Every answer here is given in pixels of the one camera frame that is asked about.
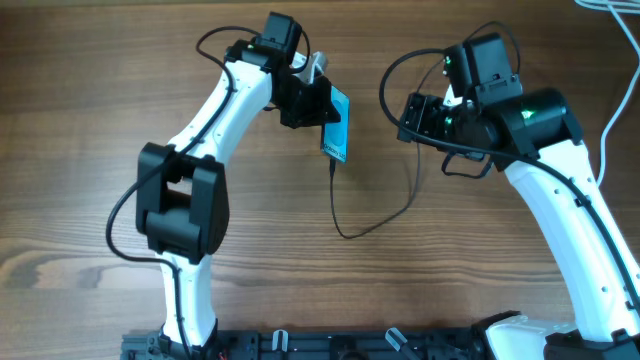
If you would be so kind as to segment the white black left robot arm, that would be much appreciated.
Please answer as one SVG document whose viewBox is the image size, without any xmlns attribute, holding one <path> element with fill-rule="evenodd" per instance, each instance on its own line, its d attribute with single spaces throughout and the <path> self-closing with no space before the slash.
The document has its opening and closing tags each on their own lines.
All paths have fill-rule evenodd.
<svg viewBox="0 0 640 360">
<path fill-rule="evenodd" d="M 165 356 L 205 359 L 212 352 L 218 319 L 211 260 L 230 218 L 226 167 L 251 122 L 268 106 L 292 129 L 328 130 L 348 117 L 322 54 L 298 54 L 306 38 L 293 17 L 270 13 L 263 31 L 227 49 L 220 79 L 189 125 L 139 154 L 136 228 L 163 272 Z"/>
</svg>

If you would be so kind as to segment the blue screen Galaxy smartphone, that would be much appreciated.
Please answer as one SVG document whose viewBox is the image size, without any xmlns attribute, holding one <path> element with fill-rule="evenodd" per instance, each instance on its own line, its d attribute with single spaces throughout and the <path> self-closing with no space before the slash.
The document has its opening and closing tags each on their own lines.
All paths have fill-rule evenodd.
<svg viewBox="0 0 640 360">
<path fill-rule="evenodd" d="M 335 86 L 331 90 L 331 103 L 340 120 L 327 123 L 322 129 L 321 150 L 328 157 L 346 163 L 348 158 L 348 138 L 350 121 L 350 99 Z"/>
</svg>

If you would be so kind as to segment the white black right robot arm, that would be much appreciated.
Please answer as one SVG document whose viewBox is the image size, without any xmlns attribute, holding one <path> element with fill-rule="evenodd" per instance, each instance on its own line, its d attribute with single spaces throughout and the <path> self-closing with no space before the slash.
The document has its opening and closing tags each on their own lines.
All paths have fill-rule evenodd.
<svg viewBox="0 0 640 360">
<path fill-rule="evenodd" d="M 635 359 L 639 267 L 594 179 L 563 95 L 522 89 L 501 37 L 441 51 L 445 97 L 413 93 L 399 138 L 502 172 L 535 217 L 574 311 L 569 324 L 505 312 L 476 325 L 488 359 Z"/>
</svg>

